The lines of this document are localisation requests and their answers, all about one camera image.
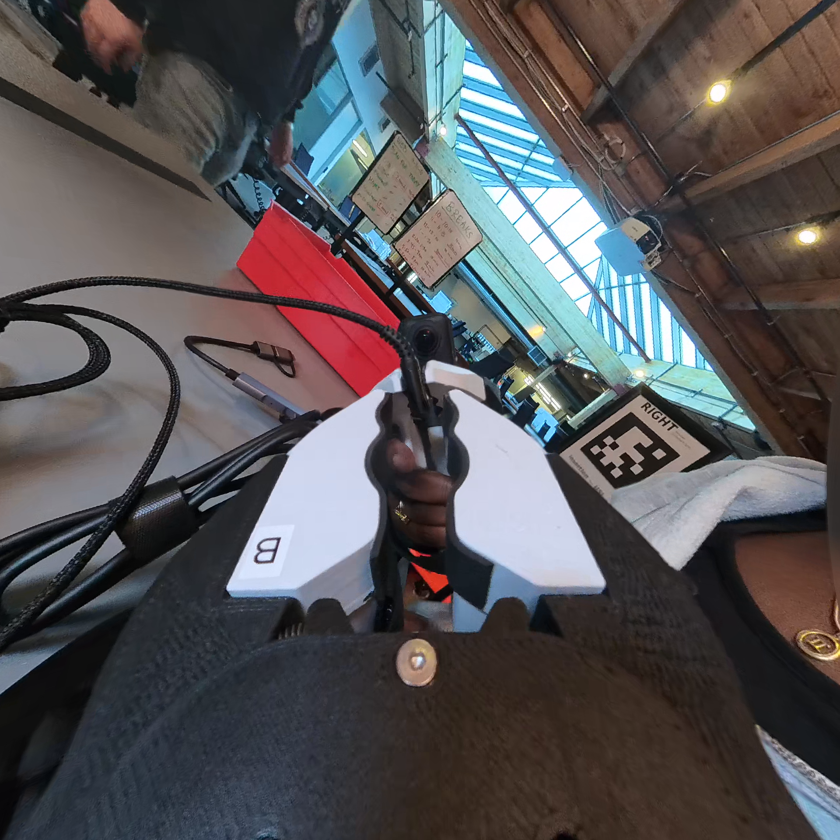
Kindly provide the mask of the person's black shirt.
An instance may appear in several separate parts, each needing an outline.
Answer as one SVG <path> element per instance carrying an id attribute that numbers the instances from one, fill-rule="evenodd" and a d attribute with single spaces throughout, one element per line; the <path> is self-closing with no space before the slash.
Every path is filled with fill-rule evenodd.
<path id="1" fill-rule="evenodd" d="M 688 561 L 697 600 L 738 673 L 773 759 L 797 792 L 838 799 L 838 660 L 795 636 L 838 636 L 823 509 L 716 526 Z"/>

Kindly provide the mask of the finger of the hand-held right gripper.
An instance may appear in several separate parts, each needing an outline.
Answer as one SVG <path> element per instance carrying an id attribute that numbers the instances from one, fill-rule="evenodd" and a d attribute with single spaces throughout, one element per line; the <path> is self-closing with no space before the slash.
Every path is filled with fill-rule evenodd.
<path id="1" fill-rule="evenodd" d="M 469 369 L 449 363 L 426 363 L 425 384 L 430 397 L 441 402 L 451 391 L 457 390 L 474 397 L 479 403 L 487 399 L 484 379 Z"/>

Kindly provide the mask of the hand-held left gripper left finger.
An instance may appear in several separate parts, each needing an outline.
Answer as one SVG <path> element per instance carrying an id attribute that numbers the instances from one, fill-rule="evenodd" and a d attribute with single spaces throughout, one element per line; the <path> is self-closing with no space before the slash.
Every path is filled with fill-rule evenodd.
<path id="1" fill-rule="evenodd" d="M 334 600 L 348 614 L 372 598 L 396 614 L 400 562 L 372 466 L 392 396 L 375 388 L 291 450 L 227 581 L 228 596 L 290 598 L 305 612 Z"/>

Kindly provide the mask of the grey usb hub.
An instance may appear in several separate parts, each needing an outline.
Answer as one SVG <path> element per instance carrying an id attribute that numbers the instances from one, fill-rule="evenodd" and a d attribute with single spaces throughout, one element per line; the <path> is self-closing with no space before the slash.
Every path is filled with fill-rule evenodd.
<path id="1" fill-rule="evenodd" d="M 256 400 L 266 410 L 277 414 L 282 421 L 298 419 L 308 413 L 307 409 L 290 402 L 286 397 L 248 374 L 234 373 L 232 384 Z"/>

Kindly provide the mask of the glass skylight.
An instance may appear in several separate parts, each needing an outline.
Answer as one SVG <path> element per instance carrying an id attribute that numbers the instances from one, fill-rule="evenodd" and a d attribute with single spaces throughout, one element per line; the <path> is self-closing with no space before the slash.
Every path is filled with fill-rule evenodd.
<path id="1" fill-rule="evenodd" d="M 603 213 L 573 183 L 469 41 L 458 116 L 454 147 L 460 163 L 623 357 L 632 377 L 661 383 L 672 401 L 703 406 L 723 424 L 755 432 L 646 276 L 621 276 L 604 258 L 596 243 L 608 227 Z"/>

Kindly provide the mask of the white ceiling projector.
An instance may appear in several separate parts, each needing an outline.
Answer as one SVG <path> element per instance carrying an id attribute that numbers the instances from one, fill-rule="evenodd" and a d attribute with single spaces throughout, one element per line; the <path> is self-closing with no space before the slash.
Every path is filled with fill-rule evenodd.
<path id="1" fill-rule="evenodd" d="M 664 255 L 664 229 L 650 213 L 637 213 L 595 238 L 595 247 L 620 277 L 656 269 Z"/>

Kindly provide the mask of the person's right hand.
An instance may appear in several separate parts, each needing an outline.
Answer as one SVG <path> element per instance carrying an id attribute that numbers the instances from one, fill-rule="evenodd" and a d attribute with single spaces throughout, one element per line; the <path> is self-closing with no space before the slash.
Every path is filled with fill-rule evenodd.
<path id="1" fill-rule="evenodd" d="M 400 539 L 408 549 L 420 553 L 443 550 L 453 480 L 421 468 L 413 451 L 397 438 L 387 443 L 386 465 L 390 516 Z"/>

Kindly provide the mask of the small handwritten whiteboard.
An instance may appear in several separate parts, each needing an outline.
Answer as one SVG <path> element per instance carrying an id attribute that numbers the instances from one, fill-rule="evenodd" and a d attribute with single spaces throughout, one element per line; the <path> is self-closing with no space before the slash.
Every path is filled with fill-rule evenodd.
<path id="1" fill-rule="evenodd" d="M 431 182 L 430 173 L 400 131 L 393 132 L 350 193 L 352 204 L 386 235 Z"/>

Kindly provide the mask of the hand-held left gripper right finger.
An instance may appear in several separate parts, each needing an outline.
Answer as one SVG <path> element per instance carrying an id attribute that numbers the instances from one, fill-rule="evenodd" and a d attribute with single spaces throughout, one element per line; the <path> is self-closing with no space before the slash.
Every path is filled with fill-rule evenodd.
<path id="1" fill-rule="evenodd" d="M 466 392 L 446 395 L 453 607 L 599 595 L 606 582 L 543 448 Z"/>

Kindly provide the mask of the large handwritten whiteboard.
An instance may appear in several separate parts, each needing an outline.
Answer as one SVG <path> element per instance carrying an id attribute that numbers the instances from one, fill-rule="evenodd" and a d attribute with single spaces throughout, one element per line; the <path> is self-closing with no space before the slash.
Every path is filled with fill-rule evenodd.
<path id="1" fill-rule="evenodd" d="M 484 240 L 457 193 L 446 189 L 394 243 L 427 289 L 435 287 Z"/>

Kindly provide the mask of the gold pendant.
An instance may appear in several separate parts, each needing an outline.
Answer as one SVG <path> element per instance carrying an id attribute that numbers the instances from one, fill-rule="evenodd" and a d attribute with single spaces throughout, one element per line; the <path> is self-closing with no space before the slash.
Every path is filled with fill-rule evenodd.
<path id="1" fill-rule="evenodd" d="M 839 637 L 818 629 L 798 632 L 794 638 L 796 646 L 809 658 L 819 662 L 839 659 Z"/>

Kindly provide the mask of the red plastic bin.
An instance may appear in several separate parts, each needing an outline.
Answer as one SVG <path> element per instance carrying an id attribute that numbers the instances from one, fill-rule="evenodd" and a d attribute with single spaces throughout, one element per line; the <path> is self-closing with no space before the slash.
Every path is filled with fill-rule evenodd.
<path id="1" fill-rule="evenodd" d="M 397 328 L 397 316 L 329 244 L 272 203 L 239 257 L 237 268 L 262 293 L 327 303 Z M 365 396 L 399 364 L 372 331 L 321 313 L 280 308 L 283 316 L 357 396 Z"/>

